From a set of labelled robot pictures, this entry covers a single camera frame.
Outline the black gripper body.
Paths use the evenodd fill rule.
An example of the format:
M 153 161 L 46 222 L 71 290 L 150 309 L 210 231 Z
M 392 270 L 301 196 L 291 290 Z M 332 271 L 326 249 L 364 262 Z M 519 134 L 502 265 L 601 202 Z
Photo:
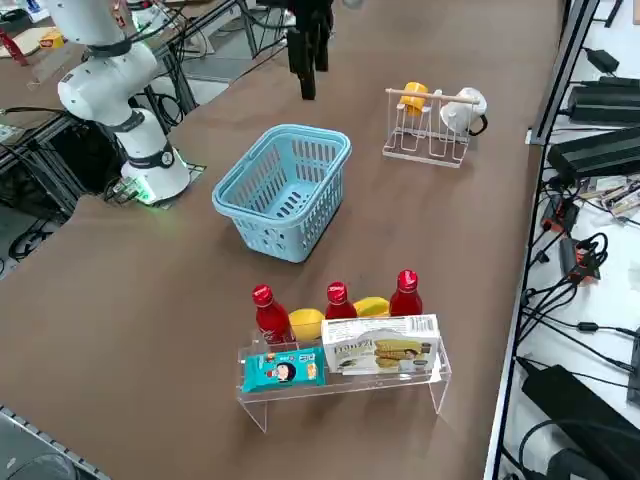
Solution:
M 288 10 L 296 17 L 296 28 L 309 30 L 315 22 L 331 30 L 334 26 L 333 0 L 290 0 Z

